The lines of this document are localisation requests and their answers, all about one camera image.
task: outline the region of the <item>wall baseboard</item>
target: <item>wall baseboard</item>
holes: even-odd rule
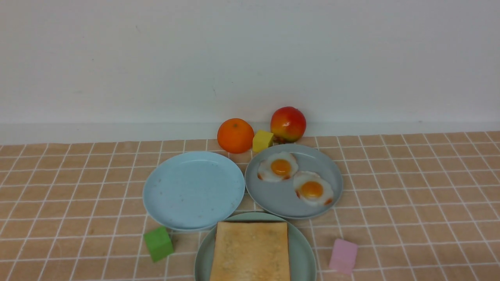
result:
[[[269,130],[268,123],[252,123]],[[0,145],[215,139],[220,123],[0,124]],[[500,131],[500,122],[310,123],[305,136]]]

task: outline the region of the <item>green block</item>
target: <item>green block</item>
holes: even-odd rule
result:
[[[159,227],[143,236],[153,263],[166,258],[174,252],[172,241],[165,227]]]

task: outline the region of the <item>egg yolk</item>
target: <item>egg yolk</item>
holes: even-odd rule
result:
[[[300,187],[302,195],[306,198],[319,198],[323,195],[323,186],[316,181],[308,181]]]
[[[271,163],[271,171],[279,176],[285,176],[292,170],[292,165],[285,159],[276,159]]]

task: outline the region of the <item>red apple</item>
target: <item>red apple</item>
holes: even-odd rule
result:
[[[277,143],[294,143],[306,131],[306,118],[297,108],[282,107],[271,118],[271,133]]]

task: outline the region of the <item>yellow block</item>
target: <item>yellow block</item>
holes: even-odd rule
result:
[[[273,145],[274,134],[272,132],[258,130],[252,141],[253,152],[261,152]]]

